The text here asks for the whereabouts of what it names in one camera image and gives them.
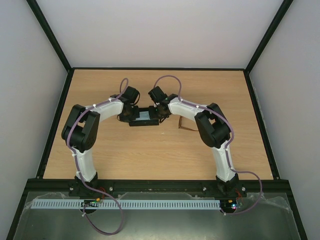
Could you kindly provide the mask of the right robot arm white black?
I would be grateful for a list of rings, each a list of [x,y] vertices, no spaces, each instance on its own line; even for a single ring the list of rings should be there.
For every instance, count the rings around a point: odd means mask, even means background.
[[[233,193],[239,182],[229,148],[233,131],[220,107],[215,103],[198,105],[176,94],[168,96],[159,86],[149,91],[148,95],[154,102],[152,113],[155,117],[164,120],[170,115],[179,115],[196,123],[201,140],[212,150],[218,191],[224,196]]]

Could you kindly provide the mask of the light blue cleaning cloth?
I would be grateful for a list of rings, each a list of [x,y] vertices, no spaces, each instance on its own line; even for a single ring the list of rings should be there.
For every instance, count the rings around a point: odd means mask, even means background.
[[[148,111],[141,111],[139,113],[139,118],[138,118],[139,121],[147,121],[147,120],[150,120],[150,115],[149,115],[149,112]]]

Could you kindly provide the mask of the brown sunglasses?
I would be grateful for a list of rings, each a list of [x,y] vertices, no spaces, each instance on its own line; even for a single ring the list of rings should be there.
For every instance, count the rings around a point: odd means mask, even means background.
[[[199,131],[197,124],[194,121],[192,121],[188,118],[185,118],[183,116],[179,117],[178,129],[185,130],[185,131],[191,131],[191,132],[198,132]]]

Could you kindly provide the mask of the black sunglasses case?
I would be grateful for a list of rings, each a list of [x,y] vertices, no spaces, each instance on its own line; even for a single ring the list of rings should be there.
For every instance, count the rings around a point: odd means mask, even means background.
[[[140,112],[149,112],[149,107],[139,107],[139,116]],[[150,120],[136,120],[129,121],[130,127],[146,127],[146,126],[158,126],[160,124],[160,119],[150,119]]]

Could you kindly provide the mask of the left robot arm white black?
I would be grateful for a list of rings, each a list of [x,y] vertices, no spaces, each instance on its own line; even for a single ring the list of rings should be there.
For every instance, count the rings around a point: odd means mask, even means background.
[[[72,196],[93,197],[102,193],[98,189],[98,173],[93,163],[92,150],[99,124],[112,116],[130,112],[139,99],[139,91],[127,86],[120,94],[112,95],[103,102],[90,106],[76,104],[72,107],[61,133],[72,152],[76,167],[75,180],[70,184]]]

